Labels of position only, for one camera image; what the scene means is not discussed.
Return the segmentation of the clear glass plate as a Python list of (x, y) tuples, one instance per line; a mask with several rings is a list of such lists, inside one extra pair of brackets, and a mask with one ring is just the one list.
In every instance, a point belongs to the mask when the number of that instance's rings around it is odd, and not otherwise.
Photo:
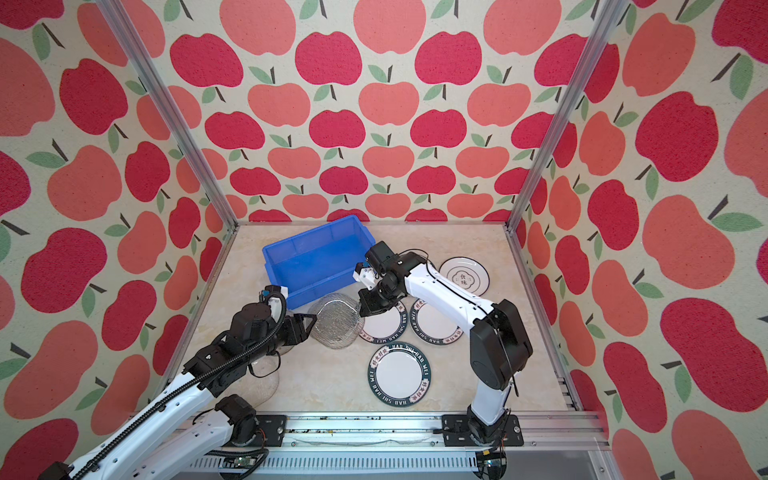
[(278, 354), (267, 355), (252, 363), (245, 376), (233, 387), (233, 391), (250, 405), (258, 408), (270, 400), (278, 390), (281, 358)]
[(362, 331), (365, 321), (360, 316), (360, 302), (342, 293), (328, 294), (309, 307), (316, 316), (310, 335), (331, 349), (351, 345)]

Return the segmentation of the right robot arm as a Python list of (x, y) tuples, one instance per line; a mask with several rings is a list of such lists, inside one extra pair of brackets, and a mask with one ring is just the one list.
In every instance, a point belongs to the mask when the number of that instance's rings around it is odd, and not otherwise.
[(518, 392), (515, 375), (533, 354), (516, 305), (472, 294), (441, 275), (425, 253), (413, 249), (395, 253), (383, 241), (366, 252), (353, 277), (364, 285), (358, 291), (361, 316), (382, 314), (411, 296), (435, 308), (468, 336), (469, 362), (478, 378), (467, 409), (468, 430), (478, 445), (499, 446), (509, 417), (506, 402)]

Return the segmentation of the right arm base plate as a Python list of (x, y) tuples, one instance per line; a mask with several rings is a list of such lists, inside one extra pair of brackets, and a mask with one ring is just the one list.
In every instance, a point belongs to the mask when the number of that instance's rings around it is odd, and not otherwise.
[(494, 424), (486, 425), (470, 414), (446, 414), (434, 431), (442, 435), (446, 447), (499, 448), (521, 447), (525, 441), (516, 415), (503, 414)]

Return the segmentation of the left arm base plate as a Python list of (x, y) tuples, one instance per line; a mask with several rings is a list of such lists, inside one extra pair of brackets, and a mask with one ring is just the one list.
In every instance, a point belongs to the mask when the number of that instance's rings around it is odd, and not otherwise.
[(237, 420), (232, 437), (227, 443), (231, 447), (281, 447), (286, 430), (286, 415), (250, 415)]

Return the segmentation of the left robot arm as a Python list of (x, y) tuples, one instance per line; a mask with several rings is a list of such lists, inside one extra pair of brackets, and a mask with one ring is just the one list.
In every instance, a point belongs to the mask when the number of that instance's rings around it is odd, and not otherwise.
[(306, 341), (316, 321), (289, 313), (280, 295), (245, 305), (136, 417), (73, 464), (52, 463), (41, 478), (171, 479), (206, 455), (243, 457), (251, 474), (280, 443), (269, 436), (282, 426), (262, 422), (247, 400), (227, 391), (258, 360)]

